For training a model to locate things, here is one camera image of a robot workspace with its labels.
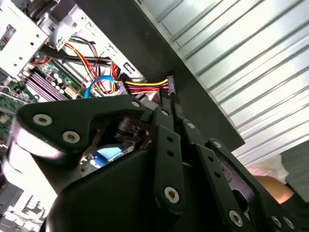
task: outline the black wire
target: black wire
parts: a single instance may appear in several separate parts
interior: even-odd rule
[[[60,59],[62,61],[66,62],[72,62],[72,63],[78,63],[81,64],[81,60],[78,56],[70,56],[66,54],[63,50],[60,52],[43,45],[42,48],[39,50],[40,53],[47,55],[48,57],[54,58],[54,59]],[[92,65],[98,65],[101,67],[109,68],[111,65],[109,62],[111,62],[111,59],[104,58],[104,57],[85,57],[85,59]]]
[[[70,42],[73,42],[73,43],[77,43],[77,44],[86,44],[85,42],[83,41],[79,41],[79,40],[75,40],[73,38],[70,38],[69,39]],[[88,41],[91,45],[96,45],[96,42],[94,41]]]
[[[81,40],[83,41],[86,45],[88,45],[88,47],[90,48],[90,50],[92,51],[94,57],[98,57],[98,52],[96,50],[96,48],[86,39],[82,38],[82,37],[79,37],[79,36],[72,36],[71,38],[73,39],[78,39],[78,40]],[[96,70],[96,73],[98,76],[102,76],[101,74],[101,68],[100,66],[95,66],[95,70]]]

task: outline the red wire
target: red wire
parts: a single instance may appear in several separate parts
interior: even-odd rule
[[[33,61],[33,62],[29,62],[30,64],[38,64],[38,63],[42,63],[46,60],[47,56],[45,55],[42,59],[38,60],[38,61]]]
[[[52,61],[53,58],[49,58],[47,61],[43,62],[43,63],[40,63],[40,62],[37,62],[37,63],[34,63],[34,65],[44,65],[44,64],[47,64],[49,63],[50,61]]]

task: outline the screw hole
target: screw hole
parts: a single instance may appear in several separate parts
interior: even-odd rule
[[[214,172],[214,174],[215,174],[215,176],[216,176],[217,178],[220,178],[220,177],[221,177],[221,175],[220,175],[219,173],[217,173],[217,172]]]
[[[47,119],[46,119],[45,117],[40,117],[40,118],[38,119],[38,121],[39,121],[39,122],[42,122],[42,123],[45,123],[45,122],[47,122]]]
[[[72,134],[68,134],[67,138],[73,141],[75,139],[75,136]]]
[[[168,151],[168,155],[173,157],[174,156],[174,153],[172,151]]]

